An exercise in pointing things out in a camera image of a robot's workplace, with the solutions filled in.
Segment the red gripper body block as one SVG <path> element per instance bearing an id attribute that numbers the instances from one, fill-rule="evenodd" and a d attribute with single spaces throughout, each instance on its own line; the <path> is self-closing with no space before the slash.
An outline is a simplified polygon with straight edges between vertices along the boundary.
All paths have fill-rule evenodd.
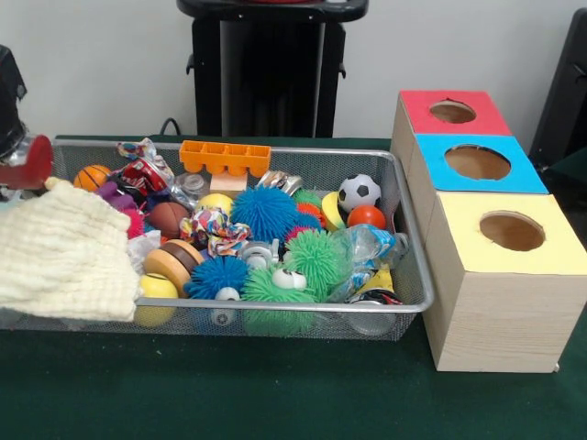
<path id="1" fill-rule="evenodd" d="M 40 189 L 52 173 L 53 149 L 44 135 L 25 136 L 1 157 L 1 185 Z"/>

